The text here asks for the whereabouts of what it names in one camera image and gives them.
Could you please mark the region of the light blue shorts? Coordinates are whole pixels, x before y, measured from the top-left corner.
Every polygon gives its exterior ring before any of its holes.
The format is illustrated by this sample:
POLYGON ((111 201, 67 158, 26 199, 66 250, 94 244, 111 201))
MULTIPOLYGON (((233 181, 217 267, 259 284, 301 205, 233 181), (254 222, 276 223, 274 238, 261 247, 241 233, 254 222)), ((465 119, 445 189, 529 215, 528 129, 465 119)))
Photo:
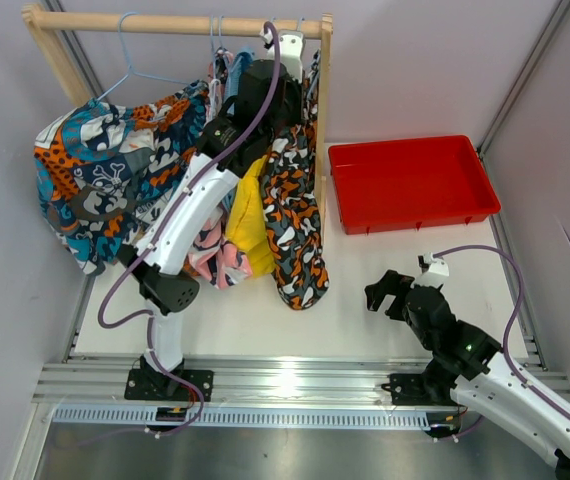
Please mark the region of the light blue shorts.
POLYGON ((255 52, 249 48, 242 48, 237 52, 231 66, 228 69, 228 77, 225 86, 224 100, 228 101, 230 98, 236 96, 239 91, 240 78, 242 74, 254 62, 255 52))

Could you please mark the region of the yellow shorts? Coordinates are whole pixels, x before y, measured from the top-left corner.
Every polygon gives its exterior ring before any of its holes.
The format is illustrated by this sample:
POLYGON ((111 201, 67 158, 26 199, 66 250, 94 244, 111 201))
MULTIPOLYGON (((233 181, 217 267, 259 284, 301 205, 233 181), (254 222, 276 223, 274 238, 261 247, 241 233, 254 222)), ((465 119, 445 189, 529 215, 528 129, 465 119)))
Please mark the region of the yellow shorts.
POLYGON ((253 277, 268 275, 275 268, 259 185, 267 159, 264 155, 254 161, 237 184, 225 231, 226 238, 247 257, 253 277))

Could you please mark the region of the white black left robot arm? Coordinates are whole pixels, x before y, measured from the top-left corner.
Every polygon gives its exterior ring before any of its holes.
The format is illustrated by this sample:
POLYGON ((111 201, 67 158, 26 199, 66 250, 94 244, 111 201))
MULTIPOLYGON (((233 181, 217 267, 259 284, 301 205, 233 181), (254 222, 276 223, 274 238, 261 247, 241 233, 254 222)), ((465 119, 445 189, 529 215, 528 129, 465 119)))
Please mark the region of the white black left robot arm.
POLYGON ((184 368, 185 311, 199 284, 183 265, 224 197, 271 145, 280 127, 303 112, 299 60, 257 60, 240 75, 238 90, 205 125, 196 152, 167 207, 119 261, 138 285, 148 318, 146 350, 128 373, 128 400, 186 401, 206 393, 205 376, 184 368))

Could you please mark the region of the orange black camo shorts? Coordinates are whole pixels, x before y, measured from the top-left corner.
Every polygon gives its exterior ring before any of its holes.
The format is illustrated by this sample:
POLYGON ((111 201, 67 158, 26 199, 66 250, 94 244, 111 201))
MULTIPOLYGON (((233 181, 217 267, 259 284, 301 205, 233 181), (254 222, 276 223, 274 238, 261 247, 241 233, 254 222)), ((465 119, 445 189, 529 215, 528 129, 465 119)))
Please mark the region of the orange black camo shorts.
POLYGON ((321 53, 303 77, 303 120, 281 129, 259 177, 272 276, 282 301, 293 310, 313 307, 329 289, 323 258, 322 220, 314 195, 316 127, 321 53))

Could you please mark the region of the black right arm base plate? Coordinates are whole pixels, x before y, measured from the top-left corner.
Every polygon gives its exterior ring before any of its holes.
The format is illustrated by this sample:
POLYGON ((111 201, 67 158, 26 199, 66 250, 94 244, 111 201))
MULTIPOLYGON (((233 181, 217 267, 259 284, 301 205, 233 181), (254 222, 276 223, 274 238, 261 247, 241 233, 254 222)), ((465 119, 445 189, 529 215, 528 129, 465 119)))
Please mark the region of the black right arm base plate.
POLYGON ((425 374, 392 373, 380 388, 391 396, 395 406, 448 406, 456 403, 450 391, 425 374))

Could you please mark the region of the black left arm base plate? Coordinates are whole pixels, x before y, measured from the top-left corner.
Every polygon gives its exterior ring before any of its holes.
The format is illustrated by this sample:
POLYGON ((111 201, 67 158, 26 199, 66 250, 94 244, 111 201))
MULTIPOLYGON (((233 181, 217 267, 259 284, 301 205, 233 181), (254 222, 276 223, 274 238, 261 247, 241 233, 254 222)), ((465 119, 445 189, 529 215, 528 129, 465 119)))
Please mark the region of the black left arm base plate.
MULTIPOLYGON (((206 402, 211 400, 214 386, 212 370, 187 369, 180 372, 180 377, 197 387, 206 402)), ((166 375, 145 367, 129 371, 124 398, 140 401, 196 402, 198 394, 166 375)))

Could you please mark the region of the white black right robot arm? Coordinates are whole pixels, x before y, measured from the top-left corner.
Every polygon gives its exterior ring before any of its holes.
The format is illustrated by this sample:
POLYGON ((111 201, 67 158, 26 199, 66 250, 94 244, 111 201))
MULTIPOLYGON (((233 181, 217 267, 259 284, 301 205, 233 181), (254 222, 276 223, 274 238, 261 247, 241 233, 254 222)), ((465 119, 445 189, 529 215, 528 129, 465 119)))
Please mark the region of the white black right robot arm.
POLYGON ((570 479, 570 403, 518 364, 480 328, 458 319, 440 288, 387 271, 364 289, 370 311, 410 327, 432 359, 419 374, 392 373, 382 389, 395 405, 462 406, 526 444, 570 479))

